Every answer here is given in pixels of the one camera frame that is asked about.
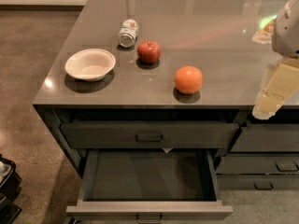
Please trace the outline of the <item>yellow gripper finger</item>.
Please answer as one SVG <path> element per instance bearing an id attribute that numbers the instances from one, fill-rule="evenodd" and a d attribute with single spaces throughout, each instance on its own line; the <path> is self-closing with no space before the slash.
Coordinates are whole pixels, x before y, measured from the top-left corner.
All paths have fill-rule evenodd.
<path id="1" fill-rule="evenodd" d="M 299 60 L 283 58 L 270 64 L 264 72 L 252 116 L 267 120 L 275 116 L 285 102 L 299 90 Z"/>

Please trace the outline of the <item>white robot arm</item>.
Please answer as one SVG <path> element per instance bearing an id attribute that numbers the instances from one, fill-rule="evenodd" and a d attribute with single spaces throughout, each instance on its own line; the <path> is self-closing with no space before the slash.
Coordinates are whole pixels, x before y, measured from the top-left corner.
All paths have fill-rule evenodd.
<path id="1" fill-rule="evenodd" d="M 266 120 L 299 90 L 299 0 L 289 0 L 252 40 L 271 44 L 272 50 L 282 56 L 266 68 L 252 110 L 254 118 Z"/>

